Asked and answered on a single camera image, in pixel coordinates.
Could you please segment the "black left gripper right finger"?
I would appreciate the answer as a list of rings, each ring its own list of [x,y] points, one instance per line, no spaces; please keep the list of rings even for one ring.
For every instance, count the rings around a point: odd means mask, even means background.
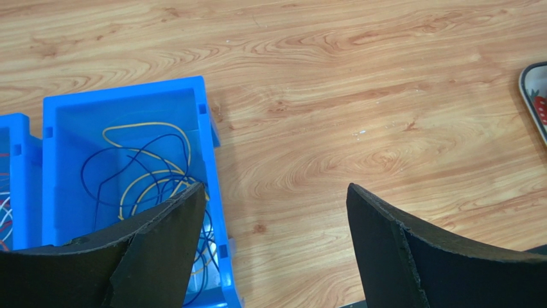
[[[515,251],[437,227],[357,184],[347,215],[369,307],[545,307],[546,250]]]

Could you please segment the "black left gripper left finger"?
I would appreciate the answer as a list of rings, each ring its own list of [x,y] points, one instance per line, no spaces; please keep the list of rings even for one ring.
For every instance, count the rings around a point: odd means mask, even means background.
[[[193,184],[62,246],[1,253],[2,307],[182,307],[205,215]]]

